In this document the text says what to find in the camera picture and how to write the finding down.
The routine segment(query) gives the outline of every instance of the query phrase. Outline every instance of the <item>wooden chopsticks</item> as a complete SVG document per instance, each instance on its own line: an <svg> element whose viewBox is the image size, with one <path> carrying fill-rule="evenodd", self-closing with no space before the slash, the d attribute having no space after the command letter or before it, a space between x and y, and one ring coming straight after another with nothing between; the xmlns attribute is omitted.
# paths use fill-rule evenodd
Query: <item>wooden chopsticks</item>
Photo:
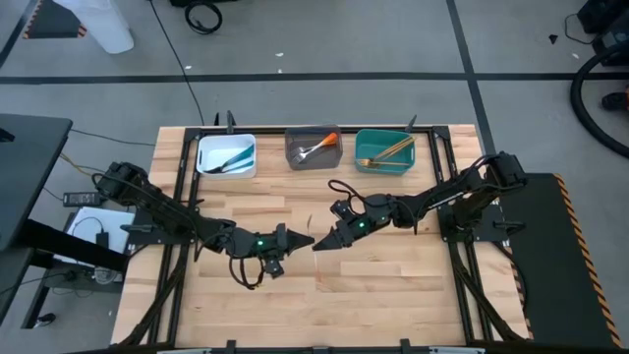
<svg viewBox="0 0 629 354"><path fill-rule="evenodd" d="M385 151L377 154L374 158L372 158L372 161L389 158L392 155L398 153L402 148L405 148L408 145L412 144L414 141L415 141L415 137L407 137L401 140L400 142L394 144L393 146L389 147Z"/></svg>

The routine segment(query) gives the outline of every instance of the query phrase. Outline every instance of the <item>white box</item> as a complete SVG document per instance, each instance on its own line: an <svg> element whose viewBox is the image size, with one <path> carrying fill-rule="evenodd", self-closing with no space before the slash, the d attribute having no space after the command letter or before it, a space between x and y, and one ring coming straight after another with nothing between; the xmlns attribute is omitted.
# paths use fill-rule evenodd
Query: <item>white box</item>
<svg viewBox="0 0 629 354"><path fill-rule="evenodd" d="M230 167L237 167L251 161L254 162L253 166L246 168L234 168L224 173L212 174L203 172L222 165L225 161L236 156L252 144L254 145L254 154L249 158L245 158L236 164L231 165ZM256 176L256 156L256 137L251 134L208 136L199 141L199 150L197 151L197 171L213 180L252 178Z"/></svg>

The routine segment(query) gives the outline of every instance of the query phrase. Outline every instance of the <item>wheel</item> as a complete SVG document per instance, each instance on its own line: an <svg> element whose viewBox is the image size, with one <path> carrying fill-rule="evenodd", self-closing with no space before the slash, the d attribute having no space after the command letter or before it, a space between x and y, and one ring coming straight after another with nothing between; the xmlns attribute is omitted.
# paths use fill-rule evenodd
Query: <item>wheel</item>
<svg viewBox="0 0 629 354"><path fill-rule="evenodd" d="M586 75L588 75L588 73L590 73L590 71L595 66L597 66L598 63L609 58L617 52L628 49L629 41L625 41L618 45L610 47L600 54L593 56L590 60L586 62L583 67L581 67L581 69L579 69L577 75L572 81L572 85L570 86L570 103L572 104L572 109L574 110L574 113L577 115L577 118L579 119L583 127L588 132L590 132L590 134L592 134L592 136L597 139L601 144L627 158L629 158L629 147L612 138L608 133L601 129L599 125L594 121L594 119L592 119L590 113L588 113L588 110L583 104L581 88L583 86L583 80L585 79Z"/></svg>

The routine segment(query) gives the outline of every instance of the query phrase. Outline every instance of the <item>black stand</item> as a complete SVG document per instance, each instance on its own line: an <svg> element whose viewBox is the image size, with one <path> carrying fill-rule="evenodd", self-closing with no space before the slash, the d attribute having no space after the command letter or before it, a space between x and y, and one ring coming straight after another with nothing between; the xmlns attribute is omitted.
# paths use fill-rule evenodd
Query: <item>black stand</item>
<svg viewBox="0 0 629 354"><path fill-rule="evenodd" d="M111 282L109 284L98 284L93 278L94 269L91 266L86 265L74 265L57 260L52 260L52 254L46 253L45 255L50 257L49 264L36 265L33 261L35 256L30 260L32 266L41 266L46 268L46 273L43 275L44 279L39 282L39 286L35 291L35 294L30 302L29 310L25 314L22 322L22 329L34 328L37 321L40 319L41 309L46 301L46 297L50 292L50 289L63 289L67 292L85 291L89 296L92 292L99 293L111 293L120 294L122 292L123 284L121 282ZM64 277L50 276L53 274L68 274Z"/></svg>
<svg viewBox="0 0 629 354"><path fill-rule="evenodd" d="M0 143L12 142L16 137L6 130L0 128Z"/></svg>
<svg viewBox="0 0 629 354"><path fill-rule="evenodd" d="M17 241L36 250L70 257L95 266L122 272L127 268L127 256L30 219L24 223Z"/></svg>

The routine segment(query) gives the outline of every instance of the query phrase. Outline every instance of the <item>wooden table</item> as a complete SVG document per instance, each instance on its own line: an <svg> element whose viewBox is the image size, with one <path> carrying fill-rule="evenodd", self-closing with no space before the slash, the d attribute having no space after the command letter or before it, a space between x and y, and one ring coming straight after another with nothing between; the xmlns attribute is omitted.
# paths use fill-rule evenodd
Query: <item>wooden table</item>
<svg viewBox="0 0 629 354"><path fill-rule="evenodd" d="M462 169L481 155L475 127L449 129ZM183 134L184 128L159 131L150 169L150 181L171 196ZM341 179L363 195L415 195L434 186L426 135L418 136L415 166L402 177L358 172L354 141L355 135L343 136L345 153L338 168L294 172L284 156L283 136L258 136L257 176L240 181L201 179L199 198L205 202L200 213L230 218L259 232L286 222L318 241L336 221L329 207L344 198L327 188L328 179ZM191 153L187 176L192 175L194 158ZM183 196L189 189L187 181ZM191 255L176 345L224 347L228 339L236 339L239 347L397 346L400 338L409 338L412 345L464 344L449 254L433 211L420 222L419 231L413 235L391 226L349 249L298 250L283 262L283 276L274 280L267 276L255 291L234 282L225 255L205 250L197 263ZM153 300L162 247L147 247L131 260L112 342L129 334ZM491 244L477 244L476 251L489 301L526 337L510 262ZM254 278L257 261L248 265L248 276ZM475 335L480 337L476 305L470 302ZM163 314L160 339L165 338L169 305Z"/></svg>

